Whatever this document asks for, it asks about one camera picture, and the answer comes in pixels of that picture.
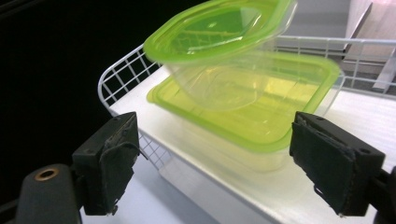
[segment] dark background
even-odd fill
[[[18,198],[35,169],[71,164],[110,119],[96,92],[102,73],[202,2],[48,0],[9,15],[0,8],[0,205]]]

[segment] green lid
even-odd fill
[[[252,49],[283,33],[294,0],[211,0],[173,17],[144,43],[157,63],[211,60]]]

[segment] stacked containers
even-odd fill
[[[280,167],[295,112],[315,112],[339,75],[330,60],[272,52],[296,6],[212,0],[179,13],[145,42],[171,74],[148,100],[235,144],[219,150],[246,167]]]

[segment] wire grid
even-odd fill
[[[276,51],[334,60],[346,75],[343,90],[396,96],[396,40],[281,36],[276,39],[275,45]],[[384,70],[387,70],[390,79],[378,78]]]
[[[381,53],[366,53],[366,47],[377,47]],[[280,36],[275,41],[275,51],[310,54],[330,58],[337,62],[343,70],[346,81],[342,90],[361,91],[370,94],[393,97],[396,100],[396,78],[393,80],[378,80],[378,76],[389,60],[395,59],[396,41],[320,38],[302,36]],[[111,65],[102,74],[98,83],[100,101],[112,116],[117,114],[111,110],[111,105],[138,85],[146,77],[151,76],[161,65],[149,61],[143,51],[143,45],[125,55]],[[396,63],[391,66],[391,73],[396,71]],[[373,88],[375,83],[386,84],[384,90]],[[142,153],[156,169],[161,169],[172,157],[171,153],[146,134],[139,132],[139,144]]]
[[[111,105],[160,67],[146,58],[143,45],[140,45],[101,75],[98,83],[100,101],[112,116],[116,116],[110,109]]]

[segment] green plastic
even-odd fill
[[[296,111],[314,113],[340,75],[339,66],[318,56],[268,53],[271,66],[262,97],[230,111],[207,110],[196,104],[168,77],[148,93],[148,101],[217,134],[250,152],[274,152],[287,147]]]
[[[288,28],[294,0],[211,0],[180,12],[144,43],[157,63],[201,63],[253,49]]]

